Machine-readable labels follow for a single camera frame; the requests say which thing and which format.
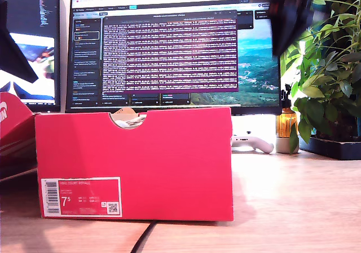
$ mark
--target black cable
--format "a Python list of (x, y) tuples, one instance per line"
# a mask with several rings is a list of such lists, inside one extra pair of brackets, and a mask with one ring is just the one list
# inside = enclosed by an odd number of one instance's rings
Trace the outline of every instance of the black cable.
[(133, 249), (131, 250), (130, 253), (137, 253), (138, 250), (140, 249), (140, 246), (142, 245), (143, 242), (145, 242), (145, 238), (150, 234), (150, 232), (152, 231), (152, 229), (154, 228), (154, 226), (157, 224), (157, 220), (153, 220), (148, 228), (143, 232), (143, 234), (139, 237), (139, 239), (137, 240), (137, 242), (135, 243)]

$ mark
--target computer monitor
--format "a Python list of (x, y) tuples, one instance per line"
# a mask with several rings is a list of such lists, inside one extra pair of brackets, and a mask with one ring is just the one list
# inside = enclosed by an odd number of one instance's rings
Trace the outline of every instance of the computer monitor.
[(269, 0), (71, 0), (66, 112), (280, 114)]
[[(18, 96), (34, 112), (60, 111), (59, 0), (6, 1), (10, 39), (36, 76), (23, 77), (15, 60), (0, 68), (0, 91)], [(1, 51), (10, 50), (4, 48), (2, 44)]]

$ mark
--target monitor bezel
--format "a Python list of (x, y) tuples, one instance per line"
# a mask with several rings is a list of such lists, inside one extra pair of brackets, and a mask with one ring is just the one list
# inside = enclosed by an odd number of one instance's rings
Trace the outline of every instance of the monitor bezel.
[[(84, 108), (84, 109), (72, 109), (71, 108), (71, 101), (68, 100), (68, 92), (70, 91), (71, 86), (71, 77), (68, 76), (69, 72), (71, 72), (71, 65), (69, 61), (71, 60), (71, 51), (70, 46), (72, 44), (72, 23), (73, 23), (73, 4), (74, 0), (70, 0), (70, 7), (69, 7), (69, 38), (68, 38), (68, 61), (67, 61), (67, 95), (65, 97), (65, 112), (66, 113), (94, 113), (94, 112), (116, 112), (118, 109), (116, 108)], [(279, 105), (278, 106), (230, 106), (230, 105), (223, 105), (223, 107), (230, 107), (231, 108), (231, 114), (233, 116), (240, 116), (240, 115), (247, 115), (247, 114), (274, 114), (274, 115), (281, 115), (282, 113), (282, 105), (281, 105), (281, 70), (280, 70), (280, 56), (278, 56), (278, 74), (279, 74), (279, 92), (278, 92), (278, 98), (279, 98)], [(215, 105), (204, 105), (204, 106), (196, 106), (196, 107), (190, 107), (190, 106), (169, 106), (169, 107), (144, 107), (144, 108), (133, 108), (135, 112), (147, 112), (149, 110), (167, 110), (167, 109), (189, 109), (189, 108), (215, 108), (219, 106)]]
[(60, 0), (57, 0), (56, 10), (56, 28), (58, 39), (56, 42), (58, 44), (58, 53), (55, 54), (54, 68), (58, 69), (58, 72), (55, 73), (54, 78), (54, 94), (55, 94), (55, 105), (38, 105), (38, 104), (25, 104), (32, 112), (60, 112)]

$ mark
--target qr code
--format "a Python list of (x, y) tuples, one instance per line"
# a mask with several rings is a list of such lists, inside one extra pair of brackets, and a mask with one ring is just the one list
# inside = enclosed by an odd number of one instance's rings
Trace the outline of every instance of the qr code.
[(107, 202), (107, 214), (118, 215), (119, 214), (119, 202)]

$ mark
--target game controller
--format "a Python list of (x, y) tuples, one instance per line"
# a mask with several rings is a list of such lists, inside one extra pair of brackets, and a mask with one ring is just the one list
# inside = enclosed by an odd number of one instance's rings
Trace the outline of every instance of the game controller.
[(273, 151), (273, 144), (264, 141), (256, 136), (232, 136), (231, 140), (232, 147), (243, 147), (248, 146), (253, 149), (259, 149), (264, 153), (271, 153)]

